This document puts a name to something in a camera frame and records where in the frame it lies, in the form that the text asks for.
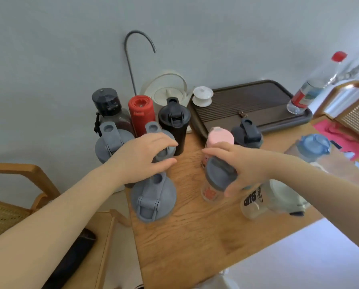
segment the gray faucet pipe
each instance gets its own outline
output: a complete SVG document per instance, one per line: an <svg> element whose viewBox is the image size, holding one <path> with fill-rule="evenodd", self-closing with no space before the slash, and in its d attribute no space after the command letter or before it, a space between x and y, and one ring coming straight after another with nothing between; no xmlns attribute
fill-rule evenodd
<svg viewBox="0 0 359 289"><path fill-rule="evenodd" d="M132 82L132 87L134 89L134 96L137 95L137 91L135 89L135 83L134 83L134 76L132 74L132 70L131 70L131 65L130 65L130 59L129 59L129 53L127 51L127 40L129 39L130 35L133 33L139 33L142 34L145 38L147 38L147 40L149 41L149 43L151 44L151 47L153 48L153 52L156 53L157 50L153 44L153 41L151 40L151 38L148 37L148 35L140 30L132 30L130 31L126 37L125 37L125 41L124 41L124 47L125 47L125 53L126 53L126 58L127 58L127 64L129 65L129 72L130 72L130 77L131 77L131 82Z"/></svg>

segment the hand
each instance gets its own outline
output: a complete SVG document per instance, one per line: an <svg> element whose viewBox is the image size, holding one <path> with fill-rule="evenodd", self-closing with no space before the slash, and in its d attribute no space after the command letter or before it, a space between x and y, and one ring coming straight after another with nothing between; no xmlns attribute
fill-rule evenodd
<svg viewBox="0 0 359 289"><path fill-rule="evenodd" d="M102 165L110 174L117 175L117 184L136 183L167 170L177 162L169 158L158 163L152 163L155 155L168 146L178 143L164 133L145 134L128 141L110 159Z"/></svg>
<svg viewBox="0 0 359 289"><path fill-rule="evenodd" d="M227 142L219 142L211 148L203 149L202 152L217 156L236 169L238 177L226 188L224 193L226 197L233 196L246 186L270 179L273 167L277 166L277 158L284 155L261 149L245 148Z"/></svg>

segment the pink lid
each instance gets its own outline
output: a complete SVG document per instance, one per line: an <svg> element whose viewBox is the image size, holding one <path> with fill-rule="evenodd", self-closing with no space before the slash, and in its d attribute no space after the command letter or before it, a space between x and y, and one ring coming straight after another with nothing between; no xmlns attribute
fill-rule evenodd
<svg viewBox="0 0 359 289"><path fill-rule="evenodd" d="M228 130L220 127L214 127L209 132L206 144L208 147L210 147L218 142L228 142L230 144L234 144L234 137Z"/></svg>

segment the person's left hand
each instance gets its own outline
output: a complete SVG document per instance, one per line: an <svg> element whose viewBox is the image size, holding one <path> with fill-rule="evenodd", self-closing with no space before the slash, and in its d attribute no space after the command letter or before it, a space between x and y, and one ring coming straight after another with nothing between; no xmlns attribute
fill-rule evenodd
<svg viewBox="0 0 359 289"><path fill-rule="evenodd" d="M152 161L158 152L177 145L175 140L164 133L145 134L124 144L102 167L117 179L117 184L136 183L175 164L175 158L158 163Z"/></svg>

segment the chair armrest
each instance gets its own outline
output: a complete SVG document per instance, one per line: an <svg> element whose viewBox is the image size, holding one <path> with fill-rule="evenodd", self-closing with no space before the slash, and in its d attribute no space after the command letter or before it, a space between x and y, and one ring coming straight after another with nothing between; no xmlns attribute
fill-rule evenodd
<svg viewBox="0 0 359 289"><path fill-rule="evenodd" d="M0 163L0 173L23 175L32 181L39 189L42 190L50 199L60 196L60 192L43 170L33 164L20 163Z"/></svg>
<svg viewBox="0 0 359 289"><path fill-rule="evenodd" d="M325 109L335 99L335 97L343 90L351 89L351 88L359 88L359 80L350 81L350 82L343 83L343 84L340 84L340 85L334 87L331 90L331 92L328 94L328 96L324 99L324 101L321 103L321 105L315 112L313 118L317 118L317 117L324 115Z"/></svg>

